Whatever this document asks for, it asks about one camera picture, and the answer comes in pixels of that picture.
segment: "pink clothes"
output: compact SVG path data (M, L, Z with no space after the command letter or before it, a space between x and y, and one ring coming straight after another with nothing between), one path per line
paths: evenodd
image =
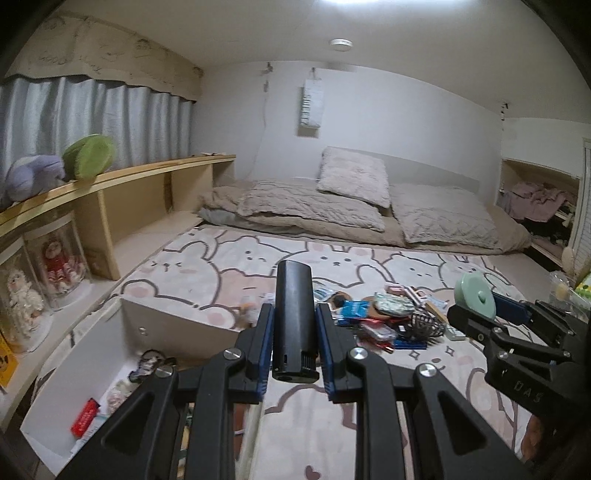
M547 222L571 197L556 188L547 189L537 183L520 182L509 193L508 213L515 220L528 218L534 222Z

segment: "doll in red dress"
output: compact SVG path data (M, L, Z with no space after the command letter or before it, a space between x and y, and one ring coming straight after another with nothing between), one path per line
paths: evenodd
M82 273L75 257L68 256L58 239L43 245L43 260L50 289L54 293L69 292L80 283Z

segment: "silver screw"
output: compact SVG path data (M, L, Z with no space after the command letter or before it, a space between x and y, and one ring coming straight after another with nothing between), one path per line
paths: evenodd
M368 357L368 351L363 347L356 346L349 351L349 355L354 360L363 360Z
M173 374L173 366L172 365L160 365L156 369L156 377L158 377L158 378L170 377L172 374Z
M427 378L435 377L437 374L437 367L433 364L420 364L418 366L418 372Z
M223 351L223 357L226 360L238 360L242 356L242 351L239 348L233 346L232 348L226 348Z

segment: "ceiling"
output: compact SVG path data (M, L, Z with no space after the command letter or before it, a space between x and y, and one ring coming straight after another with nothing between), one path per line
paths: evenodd
M591 90L521 0L67 0L205 69L316 60L373 67L437 85L508 116L591 123ZM350 52L330 49L347 38Z

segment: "clear plastic case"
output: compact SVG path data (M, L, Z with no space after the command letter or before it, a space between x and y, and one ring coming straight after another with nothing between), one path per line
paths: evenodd
M0 330L15 353L32 352L47 336L52 316L22 238L0 253Z
M24 240L53 308L60 309L87 295L89 270L72 213L25 233Z

